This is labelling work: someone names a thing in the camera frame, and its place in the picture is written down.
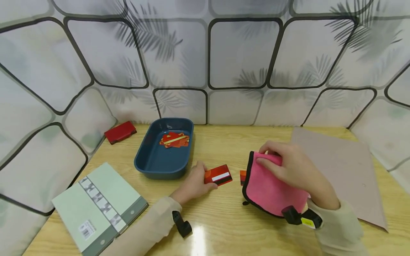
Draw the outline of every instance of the barcode sticker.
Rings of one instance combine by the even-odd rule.
[[[84,222],[78,229],[85,240],[87,240],[96,231],[96,229],[89,220]]]

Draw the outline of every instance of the brown cardboard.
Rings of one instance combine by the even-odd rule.
[[[371,154],[365,144],[300,127],[294,128],[291,142],[303,148],[359,219],[388,231]]]

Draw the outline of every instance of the wrist strap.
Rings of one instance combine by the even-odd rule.
[[[177,226],[177,230],[182,238],[186,237],[192,232],[192,227],[188,221],[182,219],[182,216],[179,211],[172,211],[172,218],[174,220],[175,225]]]
[[[296,209],[291,205],[285,207],[282,210],[283,217],[287,221],[287,223],[292,225],[300,225],[303,224],[308,226],[312,229],[317,229],[322,225],[322,218],[317,215],[316,212],[307,209],[304,213],[300,214]]]

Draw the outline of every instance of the wooden table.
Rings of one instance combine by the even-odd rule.
[[[79,179],[108,162],[150,205],[171,194],[180,180],[149,180],[134,168],[133,160],[147,129],[147,125],[138,125],[137,134],[113,146],[105,140]],[[320,255],[313,230],[289,225],[252,205],[242,205],[239,170],[246,169],[249,151],[258,150],[268,139],[290,141],[292,129],[195,126],[189,164],[197,160],[204,161],[209,168],[227,164],[233,181],[184,207],[184,220],[188,220],[193,228],[191,236],[183,240],[174,227],[148,255]],[[356,140],[344,128],[309,130]],[[410,197],[375,159],[374,165],[390,233],[361,222],[365,234],[363,242],[371,255],[408,255]],[[80,255],[56,211],[24,253],[24,256],[50,255]]]

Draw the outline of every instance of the dark blue plastic tray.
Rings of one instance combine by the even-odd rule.
[[[165,148],[159,142],[163,134],[183,132],[189,135],[187,147]],[[134,166],[149,179],[178,179],[185,174],[191,152],[194,124],[186,118],[161,118],[154,121],[139,147]]]

